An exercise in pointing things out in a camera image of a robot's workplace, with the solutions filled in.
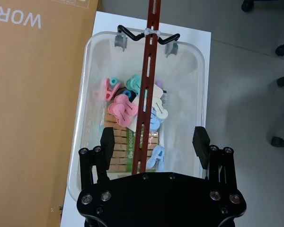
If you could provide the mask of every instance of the red metal bar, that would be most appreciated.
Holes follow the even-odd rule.
[[[160,6],[161,6],[161,0],[150,0],[148,7],[147,27],[152,30],[159,29]],[[139,107],[138,121],[137,121],[136,138],[134,144],[132,174],[137,173],[139,163],[140,163],[139,172],[143,173],[146,170],[146,157],[147,157],[148,136],[150,130],[150,121],[151,121],[151,103],[152,103],[153,84],[155,79],[157,45],[158,45],[158,37],[156,34],[147,35],[145,37],[145,48],[144,48],[144,58],[143,58],[143,67],[142,67],[140,99],[138,106]],[[151,58],[150,70],[149,70],[149,76],[147,77],[149,57]],[[147,90],[147,101],[146,101],[146,110],[144,111],[143,110],[144,99],[142,97],[145,97],[146,90]],[[142,147],[140,147],[142,128],[143,128],[143,139],[142,139]]]

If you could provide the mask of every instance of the screw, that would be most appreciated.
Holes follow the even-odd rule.
[[[81,203],[84,205],[89,204],[92,201],[93,197],[91,197],[91,195],[85,195],[82,197],[81,199]]]
[[[210,198],[214,201],[219,201],[221,199],[221,195],[217,191],[211,191],[209,193]]]
[[[112,194],[109,191],[103,192],[101,194],[101,200],[104,202],[109,200],[111,197],[112,197]]]
[[[96,147],[95,148],[95,152],[100,152],[101,151],[101,147]]]
[[[233,204],[240,204],[241,200],[240,197],[236,194],[230,194],[229,195],[229,200],[233,203]]]
[[[229,154],[232,153],[232,149],[231,148],[224,148],[224,150],[225,150],[226,153],[229,153]]]
[[[80,153],[84,155],[87,151],[88,151],[87,149],[82,149],[82,150],[80,151]]]
[[[227,214],[228,213],[228,210],[227,210],[226,207],[221,207],[220,211],[221,211],[222,214]]]
[[[174,174],[170,174],[170,175],[169,175],[169,179],[170,179],[170,180],[174,180],[175,178],[176,178],[176,177],[175,177]]]
[[[212,150],[212,151],[217,151],[218,149],[217,149],[217,147],[212,146],[212,147],[210,147],[210,150]]]
[[[143,178],[143,180],[148,180],[148,175],[147,174],[144,174],[143,176],[142,176],[142,178]]]
[[[97,207],[96,214],[101,214],[101,213],[103,213],[103,208],[102,207]]]

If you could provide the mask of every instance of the clear plastic bin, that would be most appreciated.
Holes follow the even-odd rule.
[[[135,42],[127,38],[126,48],[122,48],[115,47],[116,35],[120,34],[98,33],[92,36],[85,48],[68,175],[68,190],[75,201],[81,191],[78,151],[83,147],[93,149],[100,145],[106,110],[105,101],[95,97],[105,95],[105,91],[99,89],[101,81],[114,77],[126,82],[133,74],[142,73],[145,39]],[[168,54],[174,44],[178,46],[177,54]],[[164,108],[169,115],[162,124],[162,135],[159,136],[160,145],[165,148],[164,171],[194,176],[200,167],[192,137],[194,127],[202,126],[204,117],[202,53],[187,43],[158,44],[155,81],[161,81],[167,91]],[[119,174],[108,173],[108,176],[114,179]]]

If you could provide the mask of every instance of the gray floor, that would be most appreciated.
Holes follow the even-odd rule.
[[[146,0],[104,0],[106,12],[146,19]],[[252,13],[241,0],[162,0],[163,23],[212,32],[207,130],[216,145],[235,149],[238,188],[248,209],[237,227],[284,227],[284,0],[257,2]]]

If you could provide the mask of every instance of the white table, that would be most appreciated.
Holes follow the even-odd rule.
[[[125,27],[137,28],[144,30],[146,28],[146,20],[136,19],[132,17],[124,17],[109,13],[97,12],[95,18],[95,24],[93,34],[104,31],[117,31],[117,26],[123,25]],[[179,41],[190,43],[196,46],[204,56],[205,59],[205,104],[204,104],[204,122],[206,120],[206,108],[207,108],[207,90],[208,90],[208,74],[209,74],[209,56],[210,56],[210,42],[211,33],[199,31],[191,28],[179,27],[174,25],[167,25],[160,23],[159,30],[163,33],[181,35]],[[194,165],[196,177],[201,177],[200,165]],[[70,196],[66,189],[63,214],[61,220],[61,227],[83,227],[84,217],[82,217],[77,211],[76,202]]]

